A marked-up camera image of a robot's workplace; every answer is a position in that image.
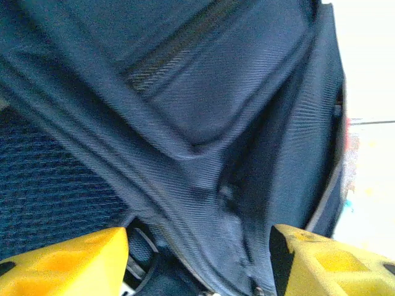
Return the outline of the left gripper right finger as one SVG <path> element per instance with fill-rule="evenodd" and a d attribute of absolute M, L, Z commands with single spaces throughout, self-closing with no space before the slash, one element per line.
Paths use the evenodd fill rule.
<path fill-rule="evenodd" d="M 277 296 L 395 296 L 395 261 L 276 224 L 270 259 Z"/>

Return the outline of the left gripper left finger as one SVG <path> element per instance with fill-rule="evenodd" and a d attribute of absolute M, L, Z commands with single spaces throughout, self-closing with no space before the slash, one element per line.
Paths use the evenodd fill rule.
<path fill-rule="evenodd" d="M 107 228 L 0 261 L 0 296 L 120 296 L 124 227 Z"/>

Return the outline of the navy blue backpack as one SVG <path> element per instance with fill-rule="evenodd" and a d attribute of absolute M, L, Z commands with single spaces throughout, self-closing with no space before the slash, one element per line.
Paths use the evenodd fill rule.
<path fill-rule="evenodd" d="M 344 72 L 322 0 L 0 0 L 0 259 L 126 226 L 148 295 L 280 296 L 330 236 Z"/>

